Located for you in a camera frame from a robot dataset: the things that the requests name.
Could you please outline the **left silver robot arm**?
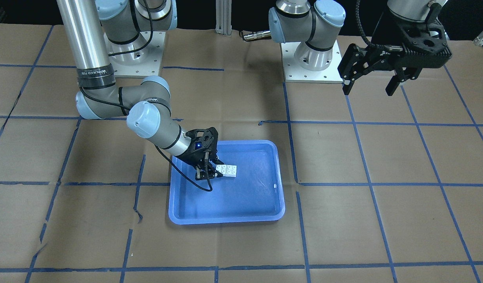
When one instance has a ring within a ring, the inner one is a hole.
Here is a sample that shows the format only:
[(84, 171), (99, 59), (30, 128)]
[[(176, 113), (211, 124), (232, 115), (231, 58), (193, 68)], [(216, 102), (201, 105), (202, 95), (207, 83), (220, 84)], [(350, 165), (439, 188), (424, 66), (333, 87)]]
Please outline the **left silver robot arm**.
[[(438, 15), (442, 0), (389, 0), (368, 38), (360, 20), (360, 1), (353, 14), (366, 47), (350, 44), (337, 70), (348, 95), (360, 77), (373, 71), (394, 71), (385, 91), (391, 96), (425, 68), (441, 68), (452, 52)], [(295, 59), (308, 70), (327, 67), (333, 44), (348, 17), (334, 0), (278, 0), (269, 10), (269, 32), (277, 43), (298, 42)]]

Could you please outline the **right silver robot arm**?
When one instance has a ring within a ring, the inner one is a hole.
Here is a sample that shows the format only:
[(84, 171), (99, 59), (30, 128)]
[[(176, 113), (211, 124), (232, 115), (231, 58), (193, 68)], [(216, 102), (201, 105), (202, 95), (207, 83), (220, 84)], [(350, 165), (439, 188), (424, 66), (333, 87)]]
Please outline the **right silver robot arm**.
[(171, 115), (159, 77), (166, 31), (177, 27), (174, 0), (59, 0), (77, 69), (76, 107), (85, 119), (125, 117), (129, 129), (192, 167), (197, 180), (223, 176), (215, 128), (186, 130)]

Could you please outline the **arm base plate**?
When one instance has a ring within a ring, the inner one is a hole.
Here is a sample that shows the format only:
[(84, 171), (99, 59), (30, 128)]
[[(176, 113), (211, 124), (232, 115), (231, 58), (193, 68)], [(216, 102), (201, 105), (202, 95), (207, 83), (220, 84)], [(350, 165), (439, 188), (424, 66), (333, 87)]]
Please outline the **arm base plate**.
[[(109, 41), (107, 35), (104, 34), (106, 49), (109, 54), (135, 50), (147, 43), (149, 37), (149, 31), (141, 32), (139, 38), (134, 42), (118, 45)], [(147, 76), (159, 75), (161, 60), (164, 53), (165, 39), (166, 32), (153, 31), (152, 41), (150, 41), (150, 43), (142, 50), (134, 53), (110, 56), (109, 60), (114, 68), (115, 77), (144, 78)]]
[(312, 50), (304, 42), (281, 43), (285, 82), (341, 84), (337, 68), (340, 47), (335, 41), (328, 51)]

